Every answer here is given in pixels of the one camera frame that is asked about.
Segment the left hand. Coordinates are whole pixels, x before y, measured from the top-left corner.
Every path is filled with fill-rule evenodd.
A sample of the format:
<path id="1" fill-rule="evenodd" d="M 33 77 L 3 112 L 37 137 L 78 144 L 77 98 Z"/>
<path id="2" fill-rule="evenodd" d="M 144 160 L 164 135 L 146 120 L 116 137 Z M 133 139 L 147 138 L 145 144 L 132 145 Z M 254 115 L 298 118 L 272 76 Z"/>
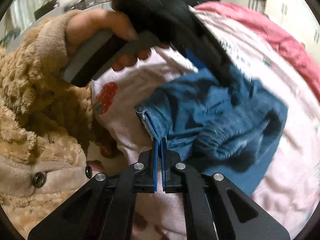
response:
<path id="1" fill-rule="evenodd" d="M 67 23 L 65 43 L 69 60 L 72 60 L 82 43 L 101 29 L 110 29 L 118 37 L 131 41 L 138 38 L 129 18 L 122 12 L 93 9 L 80 11 Z"/>

